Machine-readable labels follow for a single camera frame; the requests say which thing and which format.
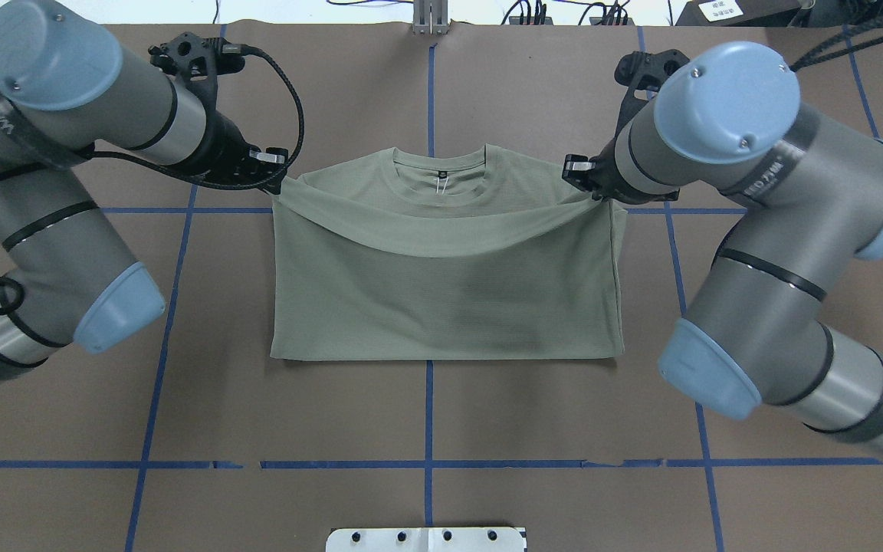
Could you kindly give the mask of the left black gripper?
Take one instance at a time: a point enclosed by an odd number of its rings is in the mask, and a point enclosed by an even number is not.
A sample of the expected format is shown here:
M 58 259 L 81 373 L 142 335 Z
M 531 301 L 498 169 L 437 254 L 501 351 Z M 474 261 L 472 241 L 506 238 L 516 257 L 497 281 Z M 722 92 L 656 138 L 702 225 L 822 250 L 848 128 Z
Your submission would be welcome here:
M 287 163 L 290 153 L 284 148 L 257 147 L 246 143 L 234 122 L 223 115 L 211 115 L 199 146 L 181 162 L 181 172 L 204 181 L 255 181 L 261 166 L 279 168 Z M 281 193 L 285 171 L 279 170 L 266 178 L 248 184 L 249 189 Z

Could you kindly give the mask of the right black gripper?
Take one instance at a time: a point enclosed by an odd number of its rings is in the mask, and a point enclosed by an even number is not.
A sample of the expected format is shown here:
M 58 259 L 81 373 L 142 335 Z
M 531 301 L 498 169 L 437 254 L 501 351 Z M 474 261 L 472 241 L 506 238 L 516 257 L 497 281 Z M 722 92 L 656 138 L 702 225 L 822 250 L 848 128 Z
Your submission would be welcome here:
M 666 186 L 661 192 L 647 192 L 631 184 L 621 174 L 616 157 L 619 140 L 613 139 L 591 158 L 567 154 L 562 165 L 562 179 L 578 191 L 589 193 L 592 200 L 614 199 L 625 204 L 675 202 L 676 189 Z

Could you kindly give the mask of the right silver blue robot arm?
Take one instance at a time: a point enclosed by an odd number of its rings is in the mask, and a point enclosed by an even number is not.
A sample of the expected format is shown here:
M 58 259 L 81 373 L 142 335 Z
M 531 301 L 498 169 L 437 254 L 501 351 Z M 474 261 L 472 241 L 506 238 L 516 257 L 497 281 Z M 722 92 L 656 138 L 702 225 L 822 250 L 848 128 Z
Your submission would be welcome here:
M 773 406 L 883 461 L 883 353 L 819 321 L 849 262 L 883 259 L 883 140 L 803 102 L 794 67 L 760 43 L 635 51 L 614 77 L 627 88 L 615 136 L 568 155 L 565 181 L 625 204 L 704 182 L 746 210 L 660 374 L 729 419 Z

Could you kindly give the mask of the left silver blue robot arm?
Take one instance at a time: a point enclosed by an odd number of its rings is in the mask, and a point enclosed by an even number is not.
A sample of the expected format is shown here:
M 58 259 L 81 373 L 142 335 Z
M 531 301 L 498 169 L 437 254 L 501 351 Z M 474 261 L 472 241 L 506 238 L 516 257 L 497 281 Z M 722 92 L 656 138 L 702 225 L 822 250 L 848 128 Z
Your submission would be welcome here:
M 258 47 L 179 35 L 137 56 L 56 1 L 0 8 L 0 384 L 76 343 L 100 353 L 164 297 L 74 175 L 120 159 L 218 191 L 277 195 L 297 151 L 252 146 L 218 112 L 218 77 Z

